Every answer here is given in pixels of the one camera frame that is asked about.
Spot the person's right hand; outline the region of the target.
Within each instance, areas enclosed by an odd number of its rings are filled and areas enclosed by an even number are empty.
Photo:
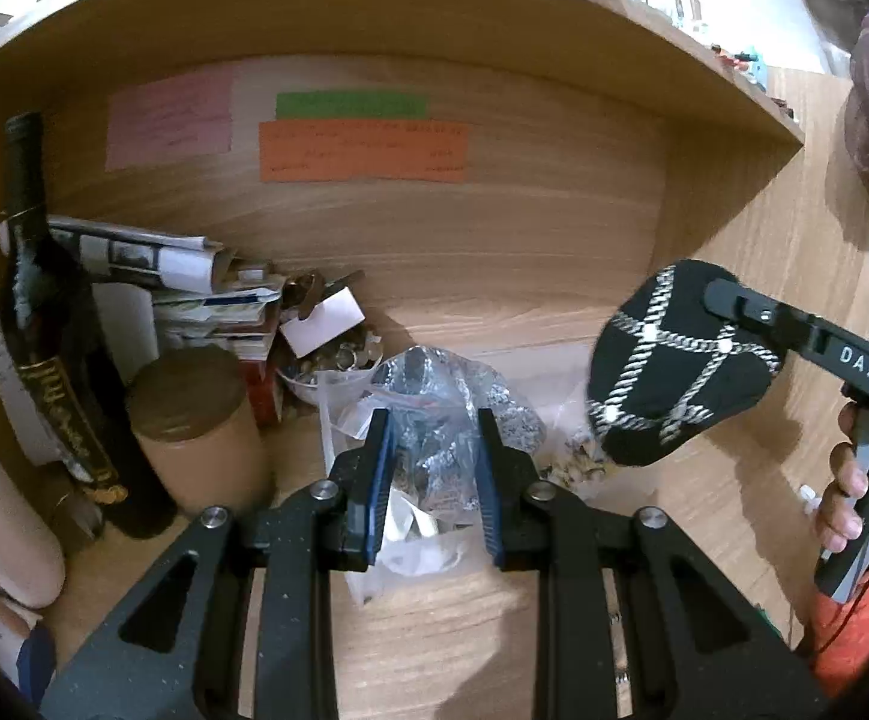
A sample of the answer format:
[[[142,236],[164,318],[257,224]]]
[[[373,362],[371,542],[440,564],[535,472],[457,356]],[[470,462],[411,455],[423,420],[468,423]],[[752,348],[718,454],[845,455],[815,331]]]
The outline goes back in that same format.
[[[823,491],[812,528],[822,550],[843,553],[864,530],[862,518],[855,511],[855,500],[867,493],[869,479],[856,461],[851,442],[835,445],[828,460],[833,481]]]

